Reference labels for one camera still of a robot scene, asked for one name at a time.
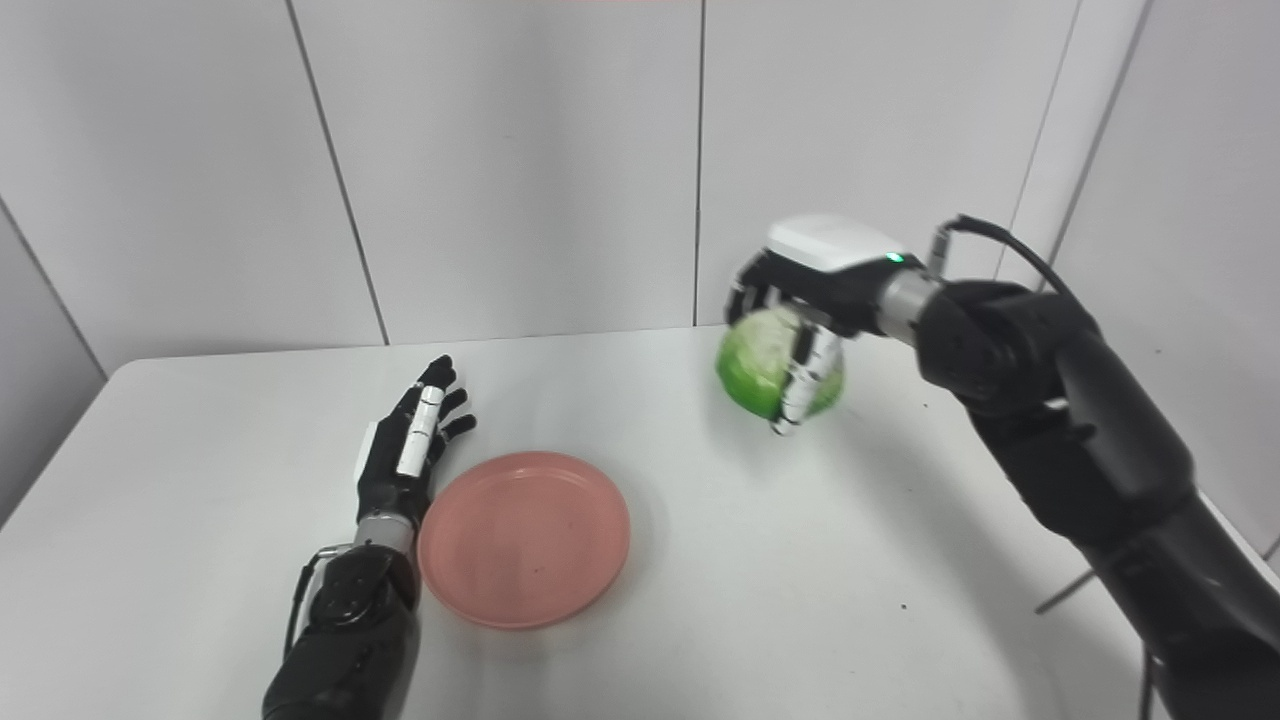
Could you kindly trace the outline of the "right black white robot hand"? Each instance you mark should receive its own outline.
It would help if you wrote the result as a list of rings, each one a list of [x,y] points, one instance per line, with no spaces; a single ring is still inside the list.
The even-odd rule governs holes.
[[[724,320],[735,325],[768,304],[797,314],[787,375],[768,413],[776,434],[791,436],[809,418],[842,342],[876,329],[882,287],[910,264],[900,242],[844,217],[808,214],[771,225],[763,250],[730,286]]]

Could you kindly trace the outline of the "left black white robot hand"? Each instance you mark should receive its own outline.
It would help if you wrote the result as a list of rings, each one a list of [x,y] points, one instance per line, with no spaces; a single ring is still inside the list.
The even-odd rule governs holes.
[[[357,477],[356,520],[396,515],[419,527],[433,498],[433,473],[452,442],[477,427],[453,357],[431,360],[372,427]]]

